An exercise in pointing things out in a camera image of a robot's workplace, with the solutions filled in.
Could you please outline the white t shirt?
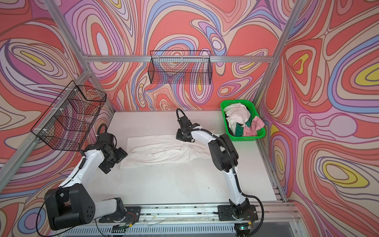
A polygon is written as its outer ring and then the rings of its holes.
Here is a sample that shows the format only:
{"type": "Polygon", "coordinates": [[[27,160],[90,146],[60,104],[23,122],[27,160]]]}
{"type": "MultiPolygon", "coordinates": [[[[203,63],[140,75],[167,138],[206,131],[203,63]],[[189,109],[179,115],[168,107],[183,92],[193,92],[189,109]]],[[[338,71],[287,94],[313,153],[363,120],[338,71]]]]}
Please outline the white t shirt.
{"type": "Polygon", "coordinates": [[[121,161],[121,169],[211,160],[207,144],[182,142],[173,134],[129,137],[126,152],[128,156],[121,161]]]}

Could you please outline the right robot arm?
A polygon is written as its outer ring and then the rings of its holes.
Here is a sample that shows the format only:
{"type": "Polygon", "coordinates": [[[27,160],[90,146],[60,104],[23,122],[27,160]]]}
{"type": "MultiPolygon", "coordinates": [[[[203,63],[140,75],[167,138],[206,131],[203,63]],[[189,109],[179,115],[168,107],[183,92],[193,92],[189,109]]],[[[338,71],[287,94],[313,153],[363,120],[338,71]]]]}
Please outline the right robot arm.
{"type": "Polygon", "coordinates": [[[228,189],[231,193],[229,199],[229,211],[217,211],[219,217],[243,220],[248,218],[246,224],[236,224],[237,237],[251,237],[255,235],[263,225],[265,219],[264,206],[261,200],[254,195],[242,192],[238,174],[238,153],[228,135],[215,134],[198,123],[192,123],[184,111],[176,109],[177,122],[180,128],[177,130],[176,139],[182,142],[201,142],[206,144],[214,166],[223,173],[228,189]]]}

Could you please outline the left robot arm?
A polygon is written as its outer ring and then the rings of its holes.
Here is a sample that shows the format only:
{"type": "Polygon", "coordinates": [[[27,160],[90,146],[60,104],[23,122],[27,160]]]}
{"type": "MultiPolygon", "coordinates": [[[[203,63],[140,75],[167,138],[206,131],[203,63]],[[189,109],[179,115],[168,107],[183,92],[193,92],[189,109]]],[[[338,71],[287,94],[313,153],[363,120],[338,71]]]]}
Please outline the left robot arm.
{"type": "Polygon", "coordinates": [[[100,218],[114,222],[125,218],[120,197],[95,202],[86,190],[97,170],[108,174],[114,165],[127,157],[126,151],[116,145],[113,134],[98,132],[96,142],[80,151],[81,161],[68,178],[45,194],[44,204],[53,231],[89,224],[100,218]]]}

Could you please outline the green cloth in basket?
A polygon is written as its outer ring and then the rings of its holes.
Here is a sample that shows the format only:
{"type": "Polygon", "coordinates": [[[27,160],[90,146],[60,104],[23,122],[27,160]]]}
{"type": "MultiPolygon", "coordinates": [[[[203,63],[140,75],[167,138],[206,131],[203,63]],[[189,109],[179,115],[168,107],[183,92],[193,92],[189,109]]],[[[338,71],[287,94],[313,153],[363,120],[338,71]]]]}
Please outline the green cloth in basket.
{"type": "Polygon", "coordinates": [[[237,123],[234,136],[236,137],[253,136],[255,133],[252,131],[251,122],[252,122],[251,120],[248,120],[245,124],[237,123]]]}

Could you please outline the white cloth in basket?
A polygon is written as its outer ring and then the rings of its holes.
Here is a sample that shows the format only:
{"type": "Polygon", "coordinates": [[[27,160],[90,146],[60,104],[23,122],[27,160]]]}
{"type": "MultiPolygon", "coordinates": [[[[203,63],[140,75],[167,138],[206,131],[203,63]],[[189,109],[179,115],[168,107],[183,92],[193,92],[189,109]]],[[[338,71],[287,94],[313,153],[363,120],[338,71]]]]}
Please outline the white cloth in basket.
{"type": "Polygon", "coordinates": [[[247,107],[241,103],[235,103],[224,108],[227,121],[230,126],[237,124],[245,124],[251,117],[247,107]]]}

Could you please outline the pink cloth in basket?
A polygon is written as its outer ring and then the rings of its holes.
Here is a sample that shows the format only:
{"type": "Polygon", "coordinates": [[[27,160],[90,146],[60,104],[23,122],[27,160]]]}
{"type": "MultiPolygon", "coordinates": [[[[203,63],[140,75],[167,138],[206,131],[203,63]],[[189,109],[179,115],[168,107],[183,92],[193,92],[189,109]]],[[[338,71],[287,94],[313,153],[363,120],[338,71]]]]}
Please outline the pink cloth in basket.
{"type": "Polygon", "coordinates": [[[245,124],[243,136],[257,136],[258,130],[262,129],[264,126],[264,122],[258,116],[255,116],[245,124]]]}

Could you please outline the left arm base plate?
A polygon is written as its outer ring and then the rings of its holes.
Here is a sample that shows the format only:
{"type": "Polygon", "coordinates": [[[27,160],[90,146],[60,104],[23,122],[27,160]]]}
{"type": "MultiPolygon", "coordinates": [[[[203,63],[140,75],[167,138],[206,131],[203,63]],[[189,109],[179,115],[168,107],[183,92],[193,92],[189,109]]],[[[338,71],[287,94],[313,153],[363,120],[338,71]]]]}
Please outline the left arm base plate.
{"type": "Polygon", "coordinates": [[[139,222],[141,215],[140,206],[125,206],[124,212],[119,214],[110,214],[107,216],[101,217],[98,221],[100,223],[135,223],[139,222]]]}

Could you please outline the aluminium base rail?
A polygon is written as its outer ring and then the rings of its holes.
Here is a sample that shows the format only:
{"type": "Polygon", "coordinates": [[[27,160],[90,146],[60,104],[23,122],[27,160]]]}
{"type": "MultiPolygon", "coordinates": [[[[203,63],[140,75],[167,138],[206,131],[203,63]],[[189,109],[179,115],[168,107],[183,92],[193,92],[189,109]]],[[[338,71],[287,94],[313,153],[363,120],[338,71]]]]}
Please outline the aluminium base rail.
{"type": "MultiPolygon", "coordinates": [[[[58,237],[236,237],[235,225],[249,221],[220,221],[216,214],[224,203],[141,205],[139,222],[100,223],[98,220],[72,229],[54,231],[58,237]]],[[[264,203],[265,219],[255,237],[307,237],[293,204],[264,203]]]]}

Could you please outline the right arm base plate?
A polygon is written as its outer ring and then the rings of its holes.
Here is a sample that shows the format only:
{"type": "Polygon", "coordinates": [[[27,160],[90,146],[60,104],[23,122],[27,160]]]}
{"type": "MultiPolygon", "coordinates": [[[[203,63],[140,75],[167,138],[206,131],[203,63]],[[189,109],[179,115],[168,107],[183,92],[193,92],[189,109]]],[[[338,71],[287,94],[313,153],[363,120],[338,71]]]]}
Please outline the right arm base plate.
{"type": "Polygon", "coordinates": [[[251,221],[259,219],[255,206],[250,206],[246,212],[237,217],[230,205],[218,205],[216,214],[220,221],[251,221]]]}

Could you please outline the aluminium frame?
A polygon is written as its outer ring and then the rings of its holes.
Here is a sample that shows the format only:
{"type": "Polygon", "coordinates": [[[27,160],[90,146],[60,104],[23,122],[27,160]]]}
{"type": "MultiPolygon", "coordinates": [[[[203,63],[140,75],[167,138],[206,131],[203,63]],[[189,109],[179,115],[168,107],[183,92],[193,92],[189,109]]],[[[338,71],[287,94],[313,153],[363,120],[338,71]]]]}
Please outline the aluminium frame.
{"type": "MultiPolygon", "coordinates": [[[[90,63],[148,63],[151,58],[148,55],[92,55],[86,54],[78,41],[75,39],[73,32],[69,28],[69,22],[64,18],[63,13],[55,1],[44,1],[44,7],[48,11],[49,19],[52,20],[60,32],[60,43],[71,52],[75,57],[75,62],[83,69],[82,73],[74,80],[75,83],[81,85],[87,80],[91,80],[92,84],[99,90],[102,86],[95,75],[90,63]]],[[[290,31],[294,28],[295,19],[300,15],[300,10],[303,8],[305,1],[295,1],[290,11],[287,22],[283,28],[281,36],[272,55],[217,55],[213,51],[209,52],[210,62],[215,64],[224,63],[267,63],[273,67],[279,59],[279,54],[282,52],[284,43],[289,39],[290,31]]],[[[38,143],[38,138],[30,132],[27,132],[26,138],[22,139],[20,145],[12,153],[12,156],[5,162],[1,162],[1,198],[4,198],[6,192],[9,191],[8,185],[14,175],[20,169],[30,153],[35,149],[38,143]]]]}

